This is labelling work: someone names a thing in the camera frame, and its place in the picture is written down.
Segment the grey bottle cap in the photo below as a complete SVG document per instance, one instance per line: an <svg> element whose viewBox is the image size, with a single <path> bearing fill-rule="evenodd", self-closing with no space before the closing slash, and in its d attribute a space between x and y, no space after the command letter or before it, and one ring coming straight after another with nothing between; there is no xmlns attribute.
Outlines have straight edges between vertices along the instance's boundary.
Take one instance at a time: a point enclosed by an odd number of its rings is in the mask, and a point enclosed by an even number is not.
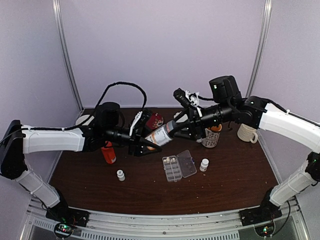
<svg viewBox="0 0 320 240"><path fill-rule="evenodd" d="M175 127L177 126L176 122L174 120L170 120L165 124L165 130L167 131L168 134L170 134Z"/></svg>

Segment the grey cap pill bottle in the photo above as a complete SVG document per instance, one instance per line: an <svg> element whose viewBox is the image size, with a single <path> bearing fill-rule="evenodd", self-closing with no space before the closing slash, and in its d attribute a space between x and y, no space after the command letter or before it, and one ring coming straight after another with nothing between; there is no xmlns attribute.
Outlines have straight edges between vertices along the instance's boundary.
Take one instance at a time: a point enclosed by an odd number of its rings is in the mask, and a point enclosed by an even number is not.
<svg viewBox="0 0 320 240"><path fill-rule="evenodd" d="M145 137L145 139L159 147L164 146L173 140L173 138L169 135L166 124L151 132Z"/></svg>

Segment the clear plastic pill organizer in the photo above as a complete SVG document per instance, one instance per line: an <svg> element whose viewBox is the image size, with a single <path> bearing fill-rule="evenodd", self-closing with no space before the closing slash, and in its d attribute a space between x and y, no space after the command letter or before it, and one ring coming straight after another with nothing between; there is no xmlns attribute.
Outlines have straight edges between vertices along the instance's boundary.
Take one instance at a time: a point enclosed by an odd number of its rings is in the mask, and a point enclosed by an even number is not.
<svg viewBox="0 0 320 240"><path fill-rule="evenodd" d="M197 173L195 161L189 150L184 150L177 155L165 156L162 158L162 163L169 183L180 181L182 178L188 178Z"/></svg>

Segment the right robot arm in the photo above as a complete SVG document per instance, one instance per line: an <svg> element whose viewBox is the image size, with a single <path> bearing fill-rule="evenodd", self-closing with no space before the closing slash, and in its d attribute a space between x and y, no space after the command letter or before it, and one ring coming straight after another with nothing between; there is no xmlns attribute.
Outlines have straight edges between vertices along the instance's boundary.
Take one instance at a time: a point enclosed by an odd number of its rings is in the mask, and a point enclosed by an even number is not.
<svg viewBox="0 0 320 240"><path fill-rule="evenodd" d="M293 157L301 164L278 185L265 194L256 210L259 220L268 220L287 200L320 181L320 125L283 108L271 99L249 96L242 97L232 75L221 76L209 81L212 101L215 105L201 107L200 96L180 88L173 92L174 98L183 107L183 123L177 123L172 136L201 140L205 129L227 122L243 124L268 135L275 134L273 147L279 150L277 157L285 157L285 163Z"/></svg>

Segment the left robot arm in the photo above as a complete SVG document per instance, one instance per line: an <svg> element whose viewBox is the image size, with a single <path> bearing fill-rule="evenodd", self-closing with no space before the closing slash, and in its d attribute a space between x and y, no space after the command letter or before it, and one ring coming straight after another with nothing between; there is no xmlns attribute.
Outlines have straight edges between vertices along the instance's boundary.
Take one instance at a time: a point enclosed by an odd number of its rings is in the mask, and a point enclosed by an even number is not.
<svg viewBox="0 0 320 240"><path fill-rule="evenodd" d="M139 111L129 128L119 125L120 117L120 105L105 102L70 128L32 127L13 120L0 143L0 172L40 199L61 222L67 222L72 218L72 211L63 194L28 167L25 156L60 151L94 152L107 142L131 147L135 156L161 150L160 144L142 134L151 117L149 110Z"/></svg>

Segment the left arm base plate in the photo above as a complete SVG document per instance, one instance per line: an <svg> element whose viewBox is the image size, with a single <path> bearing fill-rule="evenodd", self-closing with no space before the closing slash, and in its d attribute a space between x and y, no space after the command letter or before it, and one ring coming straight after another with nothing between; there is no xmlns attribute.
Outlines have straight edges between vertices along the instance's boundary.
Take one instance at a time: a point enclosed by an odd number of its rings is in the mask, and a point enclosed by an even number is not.
<svg viewBox="0 0 320 240"><path fill-rule="evenodd" d="M59 203L54 207L49 207L45 217L69 226L86 227L89 215L88 211L70 208Z"/></svg>

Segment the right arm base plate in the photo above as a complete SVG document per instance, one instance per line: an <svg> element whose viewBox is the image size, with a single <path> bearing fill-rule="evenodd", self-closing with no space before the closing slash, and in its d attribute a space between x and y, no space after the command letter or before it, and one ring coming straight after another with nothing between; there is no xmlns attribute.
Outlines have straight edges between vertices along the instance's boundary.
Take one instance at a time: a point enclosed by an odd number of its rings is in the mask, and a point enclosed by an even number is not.
<svg viewBox="0 0 320 240"><path fill-rule="evenodd" d="M279 207L258 206L247 208L239 212L243 226L255 225L281 217L283 214Z"/></svg>

